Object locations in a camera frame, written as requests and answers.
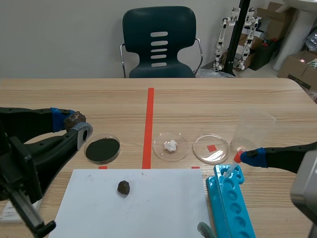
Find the gray wall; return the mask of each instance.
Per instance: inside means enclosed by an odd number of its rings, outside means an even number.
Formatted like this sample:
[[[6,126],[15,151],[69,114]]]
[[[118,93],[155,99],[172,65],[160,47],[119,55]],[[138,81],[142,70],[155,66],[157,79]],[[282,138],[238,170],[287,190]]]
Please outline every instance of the gray wall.
[[[266,2],[253,0],[251,6]],[[194,11],[204,65],[213,61],[221,19],[239,0],[0,0],[0,77],[122,77],[119,46],[124,13],[160,5],[183,5]],[[183,49],[178,58],[195,69],[200,60],[197,43]],[[125,53],[125,61],[129,72],[138,56]]]

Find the white board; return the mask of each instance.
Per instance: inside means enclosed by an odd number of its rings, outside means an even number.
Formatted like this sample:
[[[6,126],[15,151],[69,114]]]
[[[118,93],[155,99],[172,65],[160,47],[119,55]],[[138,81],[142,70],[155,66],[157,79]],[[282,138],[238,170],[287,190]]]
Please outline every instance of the white board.
[[[198,169],[74,170],[55,221],[49,238],[202,238],[210,223]]]

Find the blue rack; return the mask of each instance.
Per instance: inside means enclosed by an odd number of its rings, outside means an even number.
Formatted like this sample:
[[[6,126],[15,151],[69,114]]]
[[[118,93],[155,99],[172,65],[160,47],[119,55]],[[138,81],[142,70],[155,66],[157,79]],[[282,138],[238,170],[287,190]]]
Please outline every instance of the blue rack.
[[[215,176],[206,180],[217,237],[256,238],[240,189],[244,182],[241,167],[225,178],[229,167],[216,165]]]

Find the sink pedestal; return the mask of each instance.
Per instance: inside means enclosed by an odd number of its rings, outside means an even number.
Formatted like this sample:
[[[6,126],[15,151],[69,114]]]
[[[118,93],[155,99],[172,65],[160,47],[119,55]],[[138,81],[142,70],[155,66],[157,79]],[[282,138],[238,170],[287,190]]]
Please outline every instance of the sink pedestal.
[[[316,12],[298,10],[297,20],[284,41],[281,51],[279,52],[273,69],[279,71],[288,55],[301,51],[309,32],[311,31],[314,21],[317,17]]]

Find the dropper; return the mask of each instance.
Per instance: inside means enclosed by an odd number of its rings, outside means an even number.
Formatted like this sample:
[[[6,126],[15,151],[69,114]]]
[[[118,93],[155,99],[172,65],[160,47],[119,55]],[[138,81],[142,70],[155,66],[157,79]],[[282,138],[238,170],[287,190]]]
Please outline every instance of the dropper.
[[[224,174],[224,177],[225,177],[225,178],[230,177],[230,175],[232,174],[232,172],[234,171],[234,169],[237,167],[237,165],[238,165],[239,163],[241,163],[240,156],[241,156],[241,154],[242,154],[243,152],[245,152],[245,150],[239,150],[239,151],[237,152],[237,154],[234,156],[233,162],[232,162],[231,166],[229,167],[229,169],[227,170],[227,172]]]

